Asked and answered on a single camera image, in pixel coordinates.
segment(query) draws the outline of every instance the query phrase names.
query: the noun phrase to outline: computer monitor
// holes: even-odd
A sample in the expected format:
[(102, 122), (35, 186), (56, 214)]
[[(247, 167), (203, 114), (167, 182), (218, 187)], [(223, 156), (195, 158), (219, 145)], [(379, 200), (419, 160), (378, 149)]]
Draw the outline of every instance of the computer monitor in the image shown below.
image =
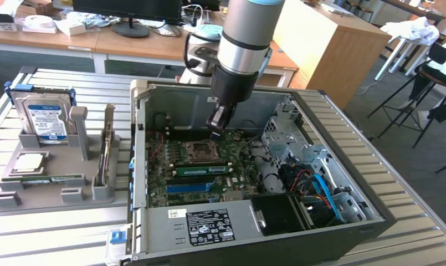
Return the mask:
[(142, 38), (149, 29), (132, 24), (132, 19), (179, 21), (182, 0), (74, 0), (74, 11), (128, 18), (128, 23), (112, 25), (112, 31), (124, 37)]

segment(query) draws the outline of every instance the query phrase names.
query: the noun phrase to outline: robotic arm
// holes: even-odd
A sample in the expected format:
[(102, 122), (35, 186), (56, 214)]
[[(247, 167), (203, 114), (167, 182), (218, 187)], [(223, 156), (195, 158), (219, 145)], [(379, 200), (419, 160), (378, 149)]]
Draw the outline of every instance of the robotic arm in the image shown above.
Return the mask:
[(218, 96), (207, 127), (225, 130), (237, 104), (246, 101), (269, 63), (277, 21), (285, 0), (231, 0), (218, 49), (211, 90)]

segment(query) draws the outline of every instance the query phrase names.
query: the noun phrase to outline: monitor stand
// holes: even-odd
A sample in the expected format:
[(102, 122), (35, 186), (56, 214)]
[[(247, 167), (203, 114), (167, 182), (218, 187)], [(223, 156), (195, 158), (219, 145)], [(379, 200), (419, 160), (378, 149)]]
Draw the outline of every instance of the monitor stand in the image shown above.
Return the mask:
[(112, 31), (127, 38), (143, 38), (149, 35), (149, 29), (144, 25), (132, 24), (132, 18), (128, 18), (128, 23), (119, 22), (112, 25)]

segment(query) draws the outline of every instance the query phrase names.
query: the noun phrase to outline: aluminum profile table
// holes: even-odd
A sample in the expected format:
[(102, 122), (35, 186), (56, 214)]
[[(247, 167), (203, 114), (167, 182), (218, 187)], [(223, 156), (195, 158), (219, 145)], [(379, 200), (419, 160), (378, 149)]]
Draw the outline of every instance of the aluminum profile table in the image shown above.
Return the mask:
[[(88, 133), (103, 127), (104, 107), (116, 105), (114, 128), (120, 135), (115, 202), (94, 208), (11, 212), (0, 216), (0, 265), (103, 265), (106, 233), (126, 223), (130, 155), (128, 87), (138, 77), (38, 69), (30, 84), (74, 86), (78, 105), (88, 108)], [(326, 265), (446, 265), (446, 225), (331, 100), (318, 91), (301, 95), (398, 219), (378, 239), (357, 246)], [(22, 128), (7, 97), (0, 99), (0, 175), (19, 143)], [(307, 133), (317, 142), (315, 133)]]

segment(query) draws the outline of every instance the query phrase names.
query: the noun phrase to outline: gray floor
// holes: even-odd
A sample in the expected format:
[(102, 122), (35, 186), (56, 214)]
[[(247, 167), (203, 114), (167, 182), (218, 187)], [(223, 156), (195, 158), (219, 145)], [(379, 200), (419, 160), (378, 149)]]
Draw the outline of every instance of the gray floor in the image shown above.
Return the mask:
[[(367, 75), (361, 89), (373, 83), (374, 75), (382, 64), (383, 61), (379, 60)], [(15, 78), (23, 65), (74, 71), (94, 70), (90, 59), (0, 52), (0, 96), (4, 82)], [(110, 62), (108, 70), (114, 74), (157, 76), (161, 66)], [(161, 77), (173, 78), (182, 74), (182, 71), (182, 68), (175, 67), (171, 70), (163, 69)], [(370, 119), (366, 119), (366, 115), (405, 81), (406, 77), (399, 74), (386, 76), (383, 81), (370, 89), (366, 95), (355, 96), (350, 102), (346, 112), (358, 123), (366, 135), (377, 135), (389, 121), (382, 111)], [(399, 105), (405, 101), (407, 93), (407, 90), (405, 90), (402, 95), (393, 100), (393, 106)], [(438, 98), (434, 95), (429, 96), (419, 109), (427, 110), (427, 107), (434, 106), (437, 102)], [(434, 122), (417, 149), (411, 149), (417, 136), (418, 132), (393, 127), (382, 139), (375, 139), (373, 143), (417, 193), (446, 222), (446, 171), (439, 175), (434, 174), (434, 170), (446, 164), (446, 122), (441, 124)]]

